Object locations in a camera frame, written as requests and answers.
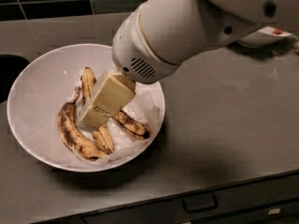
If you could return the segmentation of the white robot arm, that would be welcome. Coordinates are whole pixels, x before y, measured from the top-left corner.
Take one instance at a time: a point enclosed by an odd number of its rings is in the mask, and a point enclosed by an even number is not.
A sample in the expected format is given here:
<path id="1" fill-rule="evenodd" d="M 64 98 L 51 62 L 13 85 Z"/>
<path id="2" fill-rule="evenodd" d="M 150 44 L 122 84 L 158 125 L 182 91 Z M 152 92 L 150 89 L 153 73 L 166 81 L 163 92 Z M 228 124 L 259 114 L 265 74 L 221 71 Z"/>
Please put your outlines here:
<path id="1" fill-rule="evenodd" d="M 148 0 L 120 26 L 112 43 L 116 73 L 102 75 L 78 120 L 97 129 L 135 95 L 191 57 L 264 27 L 296 34 L 299 0 Z"/>

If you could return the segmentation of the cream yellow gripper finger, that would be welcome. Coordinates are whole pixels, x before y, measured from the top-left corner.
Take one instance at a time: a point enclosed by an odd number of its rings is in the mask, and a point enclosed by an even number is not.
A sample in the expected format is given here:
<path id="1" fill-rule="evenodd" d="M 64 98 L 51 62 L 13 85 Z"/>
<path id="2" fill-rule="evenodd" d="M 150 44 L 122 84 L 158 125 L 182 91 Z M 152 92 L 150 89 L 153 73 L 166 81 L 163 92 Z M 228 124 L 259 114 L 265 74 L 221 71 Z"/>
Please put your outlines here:
<path id="1" fill-rule="evenodd" d="M 98 129 L 107 123 L 108 117 L 101 110 L 89 105 L 82 109 L 79 121 L 89 128 Z"/>

